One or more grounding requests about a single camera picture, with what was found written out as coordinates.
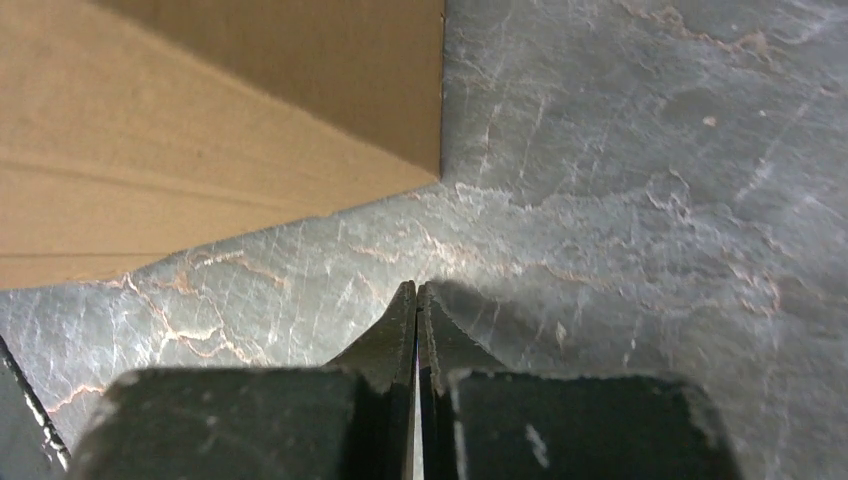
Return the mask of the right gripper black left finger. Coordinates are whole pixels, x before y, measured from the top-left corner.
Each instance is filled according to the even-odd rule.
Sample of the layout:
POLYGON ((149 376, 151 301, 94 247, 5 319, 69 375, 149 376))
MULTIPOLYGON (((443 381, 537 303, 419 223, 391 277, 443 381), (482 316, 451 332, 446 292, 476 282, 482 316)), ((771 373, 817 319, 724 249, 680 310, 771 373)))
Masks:
POLYGON ((413 419, 416 288, 317 367, 147 368, 92 414, 71 479, 402 479, 413 419))

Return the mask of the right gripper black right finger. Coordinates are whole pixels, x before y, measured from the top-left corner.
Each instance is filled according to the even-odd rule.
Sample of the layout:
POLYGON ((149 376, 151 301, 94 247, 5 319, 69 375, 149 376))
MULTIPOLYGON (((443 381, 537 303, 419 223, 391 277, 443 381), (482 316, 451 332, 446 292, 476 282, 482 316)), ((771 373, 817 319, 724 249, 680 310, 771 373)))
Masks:
POLYGON ((428 479, 738 479, 717 407, 663 371, 515 370, 474 340, 435 282, 417 293, 428 479))

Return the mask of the cardboard box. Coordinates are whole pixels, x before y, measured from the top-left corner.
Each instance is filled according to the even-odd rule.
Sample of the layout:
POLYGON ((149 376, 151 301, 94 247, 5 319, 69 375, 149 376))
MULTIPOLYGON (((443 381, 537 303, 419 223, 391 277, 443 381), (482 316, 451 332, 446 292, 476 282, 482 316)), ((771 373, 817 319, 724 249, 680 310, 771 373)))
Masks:
POLYGON ((438 180, 441 1, 5 1, 1 285, 438 180))

